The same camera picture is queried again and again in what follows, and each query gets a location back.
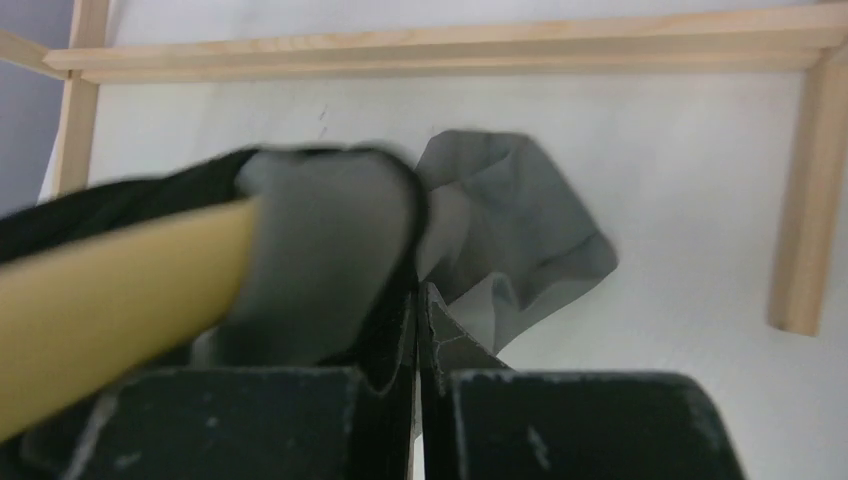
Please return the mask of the grey pleated skirt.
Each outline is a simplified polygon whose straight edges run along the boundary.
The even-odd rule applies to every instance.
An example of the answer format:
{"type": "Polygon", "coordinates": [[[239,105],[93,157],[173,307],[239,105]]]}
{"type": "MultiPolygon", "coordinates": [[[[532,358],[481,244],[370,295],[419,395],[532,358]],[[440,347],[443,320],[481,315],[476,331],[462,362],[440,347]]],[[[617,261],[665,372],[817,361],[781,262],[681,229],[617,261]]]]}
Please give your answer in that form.
{"type": "Polygon", "coordinates": [[[414,281],[498,351],[597,286],[614,246],[549,155],[522,134],[450,130],[415,166],[376,145],[235,150],[175,173],[101,184],[1,220],[13,262],[157,218],[255,198],[248,276],[221,325],[175,355],[203,366],[346,360],[414,281]]]}

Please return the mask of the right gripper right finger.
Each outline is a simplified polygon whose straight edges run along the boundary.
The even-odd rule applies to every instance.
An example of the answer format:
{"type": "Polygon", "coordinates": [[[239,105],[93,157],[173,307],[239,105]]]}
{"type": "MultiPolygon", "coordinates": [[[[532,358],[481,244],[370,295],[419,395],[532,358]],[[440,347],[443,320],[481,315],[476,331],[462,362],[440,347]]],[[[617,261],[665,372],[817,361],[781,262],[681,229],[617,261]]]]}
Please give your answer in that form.
{"type": "Polygon", "coordinates": [[[741,479],[693,379],[657,371],[516,371],[420,288],[424,472],[430,479],[741,479]]]}

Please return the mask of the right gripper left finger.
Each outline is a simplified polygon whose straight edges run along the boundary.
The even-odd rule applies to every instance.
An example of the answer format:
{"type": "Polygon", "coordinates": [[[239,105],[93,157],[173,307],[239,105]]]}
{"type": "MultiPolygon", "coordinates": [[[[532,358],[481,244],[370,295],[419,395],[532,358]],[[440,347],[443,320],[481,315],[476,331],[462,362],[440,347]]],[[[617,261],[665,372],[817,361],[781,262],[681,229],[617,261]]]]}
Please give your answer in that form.
{"type": "Polygon", "coordinates": [[[316,367],[149,369],[19,438],[23,479],[406,479],[415,303],[316,367]]]}

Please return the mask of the yellow hanger with metal hook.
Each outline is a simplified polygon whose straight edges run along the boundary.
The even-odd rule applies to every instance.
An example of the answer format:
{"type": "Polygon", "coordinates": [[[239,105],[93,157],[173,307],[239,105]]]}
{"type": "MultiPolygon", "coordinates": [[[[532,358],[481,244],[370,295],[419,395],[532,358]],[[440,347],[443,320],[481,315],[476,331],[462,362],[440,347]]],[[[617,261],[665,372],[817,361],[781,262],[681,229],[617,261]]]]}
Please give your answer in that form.
{"type": "Polygon", "coordinates": [[[1,435],[190,340],[229,310],[258,204],[172,215],[1,270],[1,435]]]}

